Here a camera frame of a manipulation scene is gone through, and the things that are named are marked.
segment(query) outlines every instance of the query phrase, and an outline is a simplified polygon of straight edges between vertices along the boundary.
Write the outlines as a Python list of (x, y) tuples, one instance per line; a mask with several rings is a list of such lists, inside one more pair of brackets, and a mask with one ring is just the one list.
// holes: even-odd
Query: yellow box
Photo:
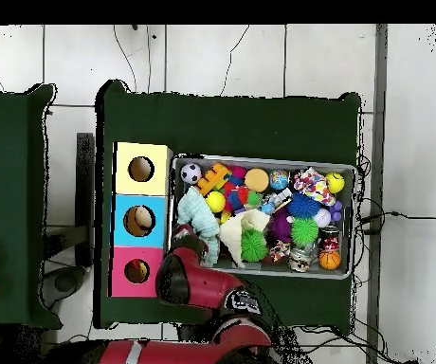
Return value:
[(169, 194), (169, 169), (173, 152), (167, 146), (115, 142), (114, 152), (116, 147), (115, 175), (118, 194), (160, 196)]

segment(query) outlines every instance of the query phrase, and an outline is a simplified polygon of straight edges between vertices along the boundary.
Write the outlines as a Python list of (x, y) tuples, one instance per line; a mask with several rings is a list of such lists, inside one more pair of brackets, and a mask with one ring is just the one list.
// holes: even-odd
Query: soccer ball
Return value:
[(201, 178), (201, 169), (195, 163), (188, 163), (181, 169), (181, 178), (185, 183), (196, 184)]

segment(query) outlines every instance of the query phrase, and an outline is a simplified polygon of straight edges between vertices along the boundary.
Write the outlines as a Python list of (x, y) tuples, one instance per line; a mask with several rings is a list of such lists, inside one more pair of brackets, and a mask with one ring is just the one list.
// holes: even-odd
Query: metal tray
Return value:
[(214, 163), (221, 162), (227, 167), (242, 166), (246, 169), (262, 168), (266, 172), (275, 169), (284, 169), (294, 171), (299, 169), (308, 169), (313, 167), (318, 173), (327, 174), (330, 172), (341, 173), (345, 180), (345, 186), (342, 191), (335, 194), (337, 200), (343, 204), (343, 217), (335, 223), (341, 230), (339, 240), (339, 248), (341, 253), (341, 265), (334, 270), (324, 269), (318, 263), (311, 264), (306, 272), (297, 272), (292, 270), (287, 262), (280, 264), (262, 264), (262, 263), (245, 263), (245, 268), (237, 267), (230, 260), (218, 260), (218, 263), (212, 269), (226, 271), (229, 273), (239, 273), (246, 275), (265, 275), (270, 277), (302, 277), (302, 278), (319, 278), (342, 280), (347, 278), (353, 270), (354, 264), (354, 228), (356, 226), (354, 214), (354, 200), (357, 187), (357, 169), (351, 165), (329, 164), (329, 163), (314, 163), (314, 162), (299, 162), (290, 160), (275, 160), (275, 159), (258, 159), (246, 157), (232, 156), (216, 156), (216, 155), (175, 155), (172, 163), (172, 174), (170, 177), (175, 178), (173, 183), (174, 191), (170, 197), (169, 210), (169, 233), (168, 247), (171, 243), (171, 228), (175, 224), (177, 217), (177, 203), (188, 190), (189, 184), (184, 183), (179, 172), (187, 163), (196, 163), (201, 167), (202, 172), (211, 169)]

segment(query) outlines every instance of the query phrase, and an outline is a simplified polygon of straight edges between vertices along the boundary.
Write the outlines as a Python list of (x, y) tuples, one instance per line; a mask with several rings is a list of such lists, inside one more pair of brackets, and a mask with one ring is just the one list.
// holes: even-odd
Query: green cloth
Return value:
[[(100, 308), (96, 322), (199, 323), (197, 308), (157, 299), (106, 296), (114, 141), (165, 144), (175, 154), (197, 153), (355, 165), (359, 96), (344, 100), (205, 98), (130, 94), (108, 82), (103, 98), (103, 208)], [(98, 100), (97, 110), (101, 104)], [(100, 144), (101, 133), (97, 132)], [(286, 325), (335, 325), (349, 332), (351, 277), (342, 280), (244, 275), (258, 284)]]
[(60, 328), (40, 303), (45, 137), (52, 85), (0, 93), (0, 323)]

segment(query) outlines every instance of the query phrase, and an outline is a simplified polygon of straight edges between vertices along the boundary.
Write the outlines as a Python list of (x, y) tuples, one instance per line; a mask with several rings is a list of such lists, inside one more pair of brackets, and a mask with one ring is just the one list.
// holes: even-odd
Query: orange ball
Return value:
[(336, 269), (341, 264), (341, 255), (335, 251), (321, 251), (319, 253), (319, 264), (325, 269)]

